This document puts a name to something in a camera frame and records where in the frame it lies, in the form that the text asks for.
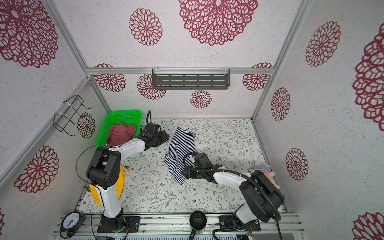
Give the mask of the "blue white striped tank top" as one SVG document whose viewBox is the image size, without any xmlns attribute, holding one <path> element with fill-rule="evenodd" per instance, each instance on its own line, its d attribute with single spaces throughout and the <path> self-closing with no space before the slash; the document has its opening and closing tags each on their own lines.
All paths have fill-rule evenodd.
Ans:
<svg viewBox="0 0 384 240">
<path fill-rule="evenodd" d="M 165 155 L 165 166 L 168 168 L 171 177 L 180 186 L 186 179 L 183 158 L 196 151 L 195 137 L 196 135 L 190 128 L 178 127 L 170 143 L 169 152 Z"/>
</svg>

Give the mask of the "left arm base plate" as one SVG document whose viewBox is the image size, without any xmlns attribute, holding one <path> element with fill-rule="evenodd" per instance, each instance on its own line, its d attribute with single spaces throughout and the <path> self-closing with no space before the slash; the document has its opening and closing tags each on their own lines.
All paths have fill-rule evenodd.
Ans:
<svg viewBox="0 0 384 240">
<path fill-rule="evenodd" d="M 141 218 L 136 216 L 118 217 L 109 219 L 102 215 L 97 233 L 137 233 Z"/>
</svg>

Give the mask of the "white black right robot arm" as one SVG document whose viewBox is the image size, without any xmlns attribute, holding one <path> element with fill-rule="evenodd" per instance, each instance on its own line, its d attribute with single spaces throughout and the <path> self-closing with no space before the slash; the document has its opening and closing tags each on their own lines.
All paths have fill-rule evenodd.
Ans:
<svg viewBox="0 0 384 240">
<path fill-rule="evenodd" d="M 204 179 L 240 191 L 245 203 L 233 214 L 235 224 L 244 225 L 256 220 L 264 223 L 271 219 L 277 222 L 281 220 L 279 208 L 284 203 L 284 196 L 261 171 L 239 173 L 222 165 L 213 165 L 205 153 L 197 152 L 185 155 L 182 163 L 186 179 Z"/>
</svg>

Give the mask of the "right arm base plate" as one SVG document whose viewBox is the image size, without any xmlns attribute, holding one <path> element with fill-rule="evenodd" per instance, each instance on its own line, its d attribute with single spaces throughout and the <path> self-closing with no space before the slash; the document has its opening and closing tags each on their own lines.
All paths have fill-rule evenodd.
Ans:
<svg viewBox="0 0 384 240">
<path fill-rule="evenodd" d="M 254 220 L 249 223 L 241 222 L 236 216 L 219 216 L 220 229 L 230 232 L 230 231 L 243 231 L 243 232 L 259 232 L 261 226 L 259 220 Z"/>
</svg>

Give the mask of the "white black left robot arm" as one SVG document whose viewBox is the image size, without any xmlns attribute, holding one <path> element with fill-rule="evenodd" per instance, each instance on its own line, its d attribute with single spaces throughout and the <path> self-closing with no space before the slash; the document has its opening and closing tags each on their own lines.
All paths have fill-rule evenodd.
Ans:
<svg viewBox="0 0 384 240">
<path fill-rule="evenodd" d="M 116 219 L 122 212 L 117 193 L 121 161 L 150 148 L 156 148 L 170 139 L 158 124 L 147 123 L 138 136 L 118 147 L 101 146 L 95 150 L 86 176 L 101 201 L 103 216 Z"/>
</svg>

